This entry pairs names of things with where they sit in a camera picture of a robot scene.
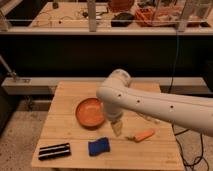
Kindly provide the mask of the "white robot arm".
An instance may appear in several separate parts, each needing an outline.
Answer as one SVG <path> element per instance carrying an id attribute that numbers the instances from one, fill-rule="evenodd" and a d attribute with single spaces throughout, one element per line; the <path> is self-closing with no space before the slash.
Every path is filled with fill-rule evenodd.
<path id="1" fill-rule="evenodd" d="M 116 69 L 97 88 L 111 123 L 119 122 L 126 109 L 213 137 L 213 99 L 137 90 L 130 84 L 129 73 Z"/>

